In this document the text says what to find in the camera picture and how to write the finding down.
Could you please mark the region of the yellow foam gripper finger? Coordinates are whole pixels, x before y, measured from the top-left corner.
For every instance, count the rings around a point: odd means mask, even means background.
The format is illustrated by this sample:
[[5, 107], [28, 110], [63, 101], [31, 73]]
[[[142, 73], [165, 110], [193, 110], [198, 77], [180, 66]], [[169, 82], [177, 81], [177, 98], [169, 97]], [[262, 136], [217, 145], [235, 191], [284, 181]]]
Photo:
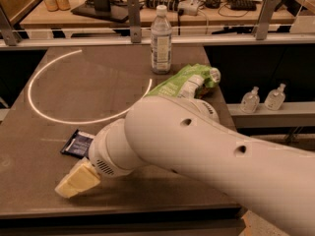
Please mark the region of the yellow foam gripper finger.
[[63, 198], [72, 198], [100, 183], [100, 175], [87, 158], [79, 160], [55, 188]]

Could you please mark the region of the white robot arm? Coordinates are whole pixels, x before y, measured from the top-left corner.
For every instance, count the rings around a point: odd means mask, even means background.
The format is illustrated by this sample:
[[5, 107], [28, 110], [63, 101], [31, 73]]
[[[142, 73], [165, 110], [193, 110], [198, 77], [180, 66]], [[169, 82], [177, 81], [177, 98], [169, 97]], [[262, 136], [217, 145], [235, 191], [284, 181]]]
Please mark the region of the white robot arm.
[[88, 157], [56, 187], [71, 198], [155, 165], [234, 198], [290, 236], [315, 236], [315, 155], [222, 126], [199, 99], [147, 96], [94, 137]]

